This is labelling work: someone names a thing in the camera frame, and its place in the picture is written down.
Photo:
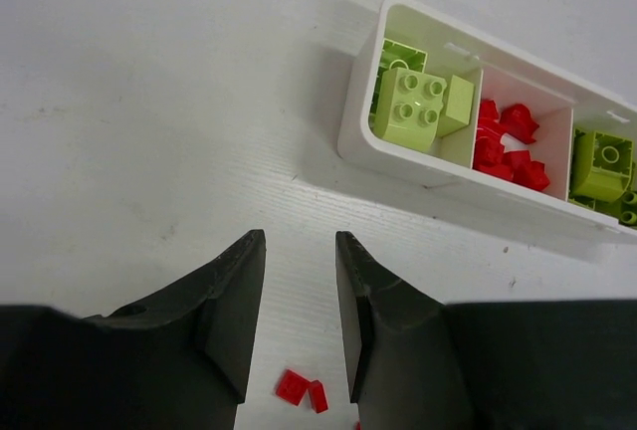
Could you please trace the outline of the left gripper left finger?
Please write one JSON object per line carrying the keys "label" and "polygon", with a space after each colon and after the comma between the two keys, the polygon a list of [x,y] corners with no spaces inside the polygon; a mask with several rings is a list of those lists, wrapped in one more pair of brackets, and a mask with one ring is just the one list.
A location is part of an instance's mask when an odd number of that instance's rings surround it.
{"label": "left gripper left finger", "polygon": [[266,236],[108,316],[1,309],[5,429],[231,429],[245,401]]}

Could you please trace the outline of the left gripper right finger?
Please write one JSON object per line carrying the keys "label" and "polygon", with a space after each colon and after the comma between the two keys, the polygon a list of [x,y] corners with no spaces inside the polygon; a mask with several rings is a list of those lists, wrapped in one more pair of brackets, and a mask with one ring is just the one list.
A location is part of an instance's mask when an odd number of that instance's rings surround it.
{"label": "left gripper right finger", "polygon": [[632,429],[636,304],[443,304],[347,231],[335,269],[350,400],[365,429]]}

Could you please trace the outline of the light green duplo brick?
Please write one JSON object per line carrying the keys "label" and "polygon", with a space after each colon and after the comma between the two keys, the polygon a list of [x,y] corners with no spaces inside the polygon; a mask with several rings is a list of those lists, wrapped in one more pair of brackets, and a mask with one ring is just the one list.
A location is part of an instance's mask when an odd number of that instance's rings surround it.
{"label": "light green duplo brick", "polygon": [[382,75],[373,134],[427,153],[436,137],[447,81],[403,68]]}

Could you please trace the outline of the dark green duplo brick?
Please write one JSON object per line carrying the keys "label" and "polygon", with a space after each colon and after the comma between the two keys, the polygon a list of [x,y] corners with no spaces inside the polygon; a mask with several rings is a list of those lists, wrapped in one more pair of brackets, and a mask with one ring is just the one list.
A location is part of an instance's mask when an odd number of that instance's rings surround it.
{"label": "dark green duplo brick", "polygon": [[575,126],[572,133],[568,200],[603,213],[633,190],[633,139]]}

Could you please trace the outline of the pale green duplo brick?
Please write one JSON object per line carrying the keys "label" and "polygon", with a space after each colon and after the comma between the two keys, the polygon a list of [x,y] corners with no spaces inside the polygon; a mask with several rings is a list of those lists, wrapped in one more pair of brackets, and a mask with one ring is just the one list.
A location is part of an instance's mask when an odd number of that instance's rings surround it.
{"label": "pale green duplo brick", "polygon": [[475,86],[459,76],[449,82],[440,113],[437,136],[445,137],[469,125]]}

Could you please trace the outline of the red lego slope piece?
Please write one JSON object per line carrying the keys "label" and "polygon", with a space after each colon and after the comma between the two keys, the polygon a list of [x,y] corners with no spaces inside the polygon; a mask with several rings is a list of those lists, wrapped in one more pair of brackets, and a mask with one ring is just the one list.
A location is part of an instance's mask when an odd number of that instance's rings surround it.
{"label": "red lego slope piece", "polygon": [[506,107],[500,116],[500,125],[506,134],[523,144],[533,144],[539,123],[531,115],[531,110],[524,104],[513,104]]}

